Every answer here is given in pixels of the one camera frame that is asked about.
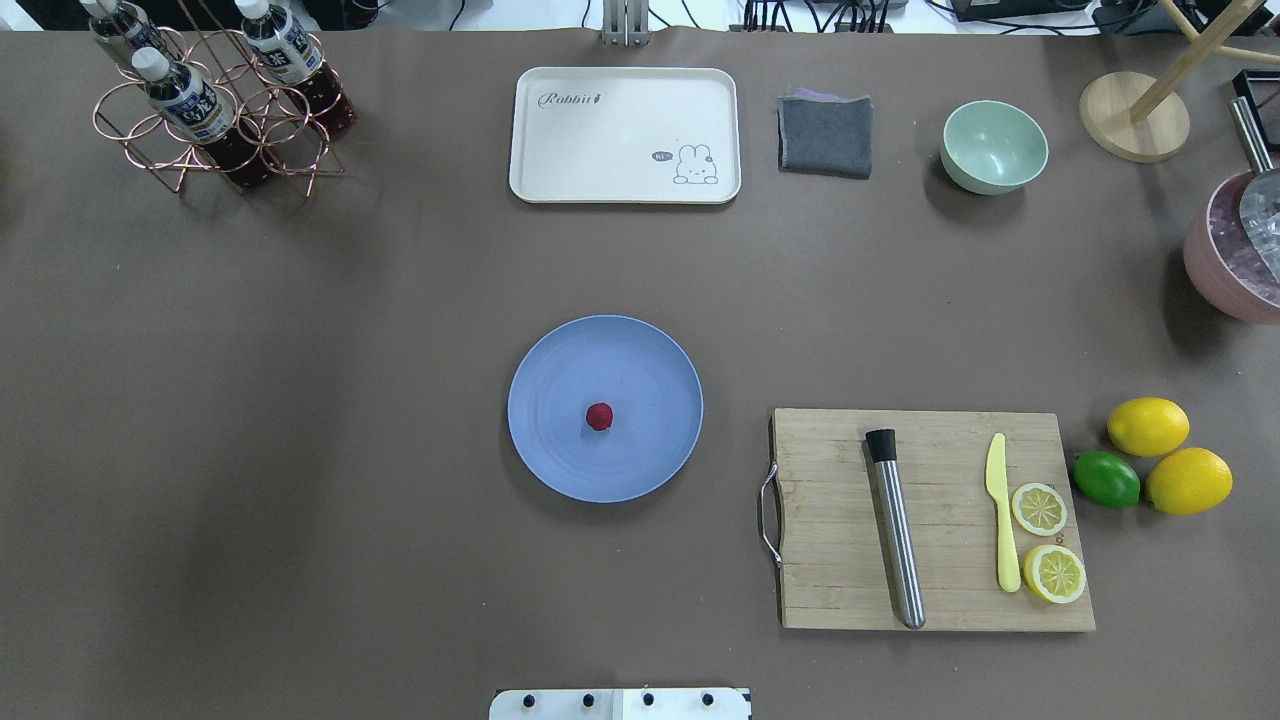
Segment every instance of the bunny drawing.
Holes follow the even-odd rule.
[[[676,165],[676,177],[672,182],[677,184],[716,184],[716,163],[712,161],[712,149],[705,145],[682,145],[680,147],[680,163]]]

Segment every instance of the black muddler tip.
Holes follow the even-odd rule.
[[[893,428],[883,428],[867,433],[867,447],[872,451],[872,462],[897,460],[897,445],[893,442]]]

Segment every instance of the white bracket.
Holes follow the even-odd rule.
[[[489,720],[751,720],[741,688],[503,691]]]
[[[600,42],[649,45],[649,0],[604,0]]]

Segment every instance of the halved lemon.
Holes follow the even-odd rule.
[[[1056,489],[1044,483],[1027,483],[1018,488],[1010,506],[1018,524],[1034,536],[1056,536],[1066,527],[1066,503]]]
[[[1059,544],[1030,548],[1023,560],[1023,577],[1032,592],[1048,602],[1071,602],[1084,592],[1084,562]]]

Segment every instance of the lime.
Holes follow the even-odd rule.
[[[1124,459],[1101,450],[1076,455],[1071,479],[1084,497],[1107,507],[1133,507],[1142,492],[1138,473]]]
[[[1194,515],[1231,495],[1231,469],[1203,447],[1165,457],[1147,475],[1147,500],[1161,512]]]
[[[1056,536],[1066,527],[1066,503],[1044,483],[1027,483],[1014,492],[1010,502],[1014,520],[1033,536]]]
[[[1084,593],[1084,562],[1059,544],[1030,548],[1023,560],[1023,577],[1032,592],[1048,602],[1071,602]]]
[[[1172,400],[1138,397],[1121,402],[1107,419],[1107,434],[1121,452],[1156,457],[1178,450],[1192,432],[1187,413]]]

